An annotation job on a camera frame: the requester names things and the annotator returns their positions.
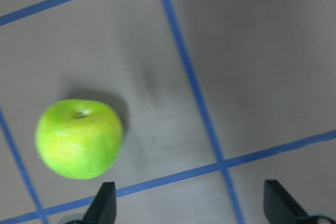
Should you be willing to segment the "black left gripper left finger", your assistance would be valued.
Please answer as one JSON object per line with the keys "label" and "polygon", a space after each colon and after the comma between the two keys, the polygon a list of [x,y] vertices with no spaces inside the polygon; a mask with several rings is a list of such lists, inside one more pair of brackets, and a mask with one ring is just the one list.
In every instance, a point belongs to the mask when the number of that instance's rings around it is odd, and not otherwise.
{"label": "black left gripper left finger", "polygon": [[114,182],[101,185],[84,215],[83,223],[114,224],[117,216],[117,198]]}

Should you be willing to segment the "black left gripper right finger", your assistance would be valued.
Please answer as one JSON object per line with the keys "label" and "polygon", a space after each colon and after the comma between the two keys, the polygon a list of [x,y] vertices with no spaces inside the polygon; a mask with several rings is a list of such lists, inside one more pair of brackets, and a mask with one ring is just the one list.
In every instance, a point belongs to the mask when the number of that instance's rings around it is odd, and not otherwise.
{"label": "black left gripper right finger", "polygon": [[310,218],[277,180],[264,181],[263,210],[268,223],[304,223]]}

